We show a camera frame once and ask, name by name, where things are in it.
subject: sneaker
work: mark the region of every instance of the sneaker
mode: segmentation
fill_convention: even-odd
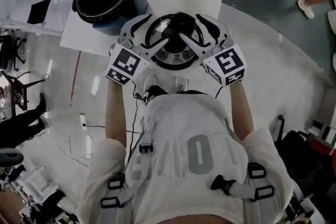
[[[40,93],[40,104],[38,106],[41,108],[43,113],[47,112],[47,98],[44,93]]]
[[[188,81],[186,78],[177,77],[175,85],[176,85],[176,93],[185,92],[188,88]]]
[[[145,89],[145,92],[147,92],[149,90],[150,87],[156,85],[156,80],[153,76],[148,76],[145,79],[145,82],[143,84],[143,88]]]
[[[314,13],[313,11],[311,10],[311,7],[310,6],[306,6],[305,5],[305,2],[303,0],[298,0],[298,5],[299,5],[299,8],[301,8],[305,15],[309,18],[309,19],[314,19]]]

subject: black pants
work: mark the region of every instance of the black pants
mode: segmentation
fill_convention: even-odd
[[[20,174],[25,171],[25,167],[23,165],[14,168],[12,172],[8,175],[9,182],[16,181],[16,179],[20,176]]]
[[[148,104],[151,100],[153,100],[155,97],[158,97],[160,95],[168,94],[165,90],[163,90],[161,87],[154,85],[148,89],[147,92],[145,92],[145,98],[144,102],[145,104]],[[185,92],[178,92],[178,94],[205,94],[199,91],[189,90]]]
[[[17,147],[27,139],[33,137],[44,129],[44,124],[39,122],[29,126],[44,113],[37,106],[36,109],[28,110],[25,113],[0,122],[0,148]]]

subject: harness strap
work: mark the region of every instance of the harness strap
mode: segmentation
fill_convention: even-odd
[[[248,178],[253,184],[241,184],[235,180],[225,180],[222,175],[218,175],[211,184],[210,189],[221,189],[225,195],[250,200],[252,202],[266,199],[274,195],[274,188],[268,184],[266,171],[263,166],[258,163],[249,163]]]
[[[105,198],[101,199],[100,223],[115,223],[118,208],[124,207],[125,203],[131,200],[138,188],[145,182],[150,169],[153,155],[152,134],[155,127],[155,121],[151,121],[140,138],[139,155],[141,158],[139,164],[135,162],[134,170],[138,170],[140,178],[134,180],[131,188],[125,183],[125,174],[120,174],[109,180],[109,191]]]

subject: office chair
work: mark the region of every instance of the office chair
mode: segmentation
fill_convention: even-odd
[[[275,146],[288,174],[299,185],[305,197],[325,193],[330,188],[334,175],[332,156],[311,147],[313,134],[290,131],[282,139],[285,119],[280,116],[279,120],[281,128]]]
[[[14,64],[14,70],[18,71],[16,68],[16,59],[18,59],[22,64],[25,60],[22,60],[18,54],[18,50],[27,39],[15,38],[10,32],[5,32],[4,35],[0,36],[0,69],[10,71],[12,63]]]
[[[7,75],[4,71],[0,71],[0,73],[6,78],[6,80],[9,82],[10,84],[10,105],[12,108],[12,116],[16,116],[16,112],[15,112],[15,105],[17,104],[23,111],[26,111],[28,109],[28,99],[27,99],[27,89],[31,86],[34,86],[38,83],[41,83],[43,81],[45,81],[44,79],[38,80],[38,81],[34,81],[28,84],[23,84],[21,81],[19,81],[19,78],[25,74],[30,73],[30,71],[25,72],[23,74],[21,74],[18,77],[12,77]],[[20,97],[23,98],[23,104],[18,101],[18,95]]]
[[[11,167],[23,162],[23,154],[15,148],[0,148],[0,167]]]

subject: cable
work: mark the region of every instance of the cable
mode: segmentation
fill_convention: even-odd
[[[92,127],[92,128],[95,128],[95,127],[101,127],[101,128],[104,128],[105,129],[105,126],[102,126],[102,125],[96,125],[96,126],[93,126],[93,125],[86,125],[85,123],[83,123],[83,127]],[[135,134],[141,134],[140,132],[134,132],[134,131],[126,131],[127,133],[135,133]]]
[[[138,100],[140,99],[140,98],[137,98],[136,95],[135,95],[135,91],[137,90],[136,88],[137,88],[137,85],[135,85],[135,83],[134,83],[133,97],[135,98],[135,105],[136,105],[137,109],[135,110],[134,120],[133,120],[133,124],[132,124],[132,140],[131,140],[130,152],[128,154],[127,163],[129,163],[130,159],[131,159],[132,145],[133,145],[133,140],[134,140],[134,124],[135,124],[135,120],[137,119],[136,114],[138,112]]]
[[[54,146],[58,147],[58,148],[62,151],[62,153],[63,153],[65,156],[67,156],[69,159],[73,159],[73,160],[76,161],[77,163],[79,163],[79,164],[81,164],[81,165],[83,165],[83,166],[85,166],[85,167],[87,167],[87,168],[89,167],[87,164],[81,163],[79,160],[70,157],[68,154],[66,154],[66,153],[60,148],[59,145],[54,145]]]
[[[105,126],[101,126],[101,125],[96,125],[96,126],[93,126],[93,125],[86,125],[85,123],[83,123],[83,127],[101,127],[101,128],[104,128],[104,129],[105,129]]]
[[[220,89],[218,90],[215,99],[217,99],[217,97],[218,97],[219,93],[221,92],[222,88],[223,88],[223,86],[221,86]]]

